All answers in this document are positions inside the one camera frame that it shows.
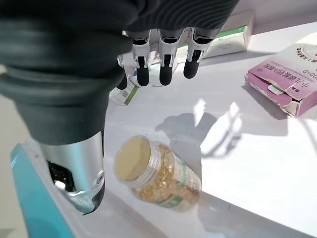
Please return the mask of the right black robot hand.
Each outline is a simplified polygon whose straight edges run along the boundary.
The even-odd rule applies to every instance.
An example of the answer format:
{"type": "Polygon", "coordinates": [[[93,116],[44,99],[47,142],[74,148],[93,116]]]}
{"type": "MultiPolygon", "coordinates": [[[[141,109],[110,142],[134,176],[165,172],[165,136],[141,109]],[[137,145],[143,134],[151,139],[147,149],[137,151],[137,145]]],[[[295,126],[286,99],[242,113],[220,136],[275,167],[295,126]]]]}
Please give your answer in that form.
{"type": "Polygon", "coordinates": [[[0,92],[12,99],[40,144],[52,181],[80,212],[105,191],[103,131],[108,96],[127,79],[118,58],[133,52],[137,80],[149,82],[150,32],[160,36],[160,82],[185,28],[191,40],[184,76],[237,5],[235,0],[3,0],[0,3],[0,92]]]}

